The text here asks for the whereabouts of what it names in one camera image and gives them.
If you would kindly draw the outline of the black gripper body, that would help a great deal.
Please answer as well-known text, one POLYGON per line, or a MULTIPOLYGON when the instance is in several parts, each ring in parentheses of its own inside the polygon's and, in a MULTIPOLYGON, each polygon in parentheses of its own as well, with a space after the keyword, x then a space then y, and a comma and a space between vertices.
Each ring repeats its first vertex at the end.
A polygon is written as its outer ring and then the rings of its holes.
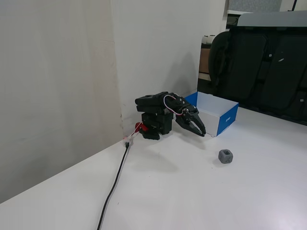
POLYGON ((198 109, 194 105, 174 93, 167 95, 167 109, 176 116, 183 116, 185 121, 192 121, 191 115, 194 113, 199 114, 198 109))

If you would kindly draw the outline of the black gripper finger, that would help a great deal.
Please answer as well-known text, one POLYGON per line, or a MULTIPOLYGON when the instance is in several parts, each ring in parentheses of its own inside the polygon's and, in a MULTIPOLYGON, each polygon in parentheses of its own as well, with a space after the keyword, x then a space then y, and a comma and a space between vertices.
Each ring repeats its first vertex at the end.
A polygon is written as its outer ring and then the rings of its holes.
POLYGON ((183 116, 176 116, 176 122, 185 130, 188 130, 198 136, 204 137, 205 134, 199 130, 191 121, 185 121, 183 116))
POLYGON ((200 119, 198 113, 194 113, 191 115, 191 120, 195 123, 202 134, 206 134, 205 125, 200 119))

